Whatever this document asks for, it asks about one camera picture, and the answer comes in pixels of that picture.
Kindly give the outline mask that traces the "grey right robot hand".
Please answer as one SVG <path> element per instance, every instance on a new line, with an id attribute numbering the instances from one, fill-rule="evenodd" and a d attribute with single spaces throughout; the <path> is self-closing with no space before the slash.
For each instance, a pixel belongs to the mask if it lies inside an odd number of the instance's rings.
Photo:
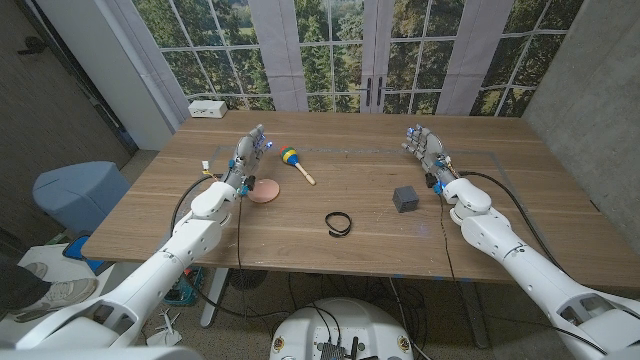
<path id="1" fill-rule="evenodd" d="M 440 138 L 428 128 L 420 124 L 409 127 L 402 147 L 419 160 L 427 187 L 436 194 L 442 194 L 449 183 L 459 178 Z"/>

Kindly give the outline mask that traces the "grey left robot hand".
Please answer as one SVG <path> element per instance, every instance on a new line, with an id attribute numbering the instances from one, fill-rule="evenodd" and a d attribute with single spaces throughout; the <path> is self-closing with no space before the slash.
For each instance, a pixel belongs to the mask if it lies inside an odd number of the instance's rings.
<path id="1" fill-rule="evenodd" d="M 246 184 L 246 181 L 256 172 L 262 156 L 271 147 L 272 142 L 266 139 L 264 126 L 258 124 L 239 140 L 222 181 L 232 186 L 238 194 L 246 194 L 254 183 L 249 181 Z"/>

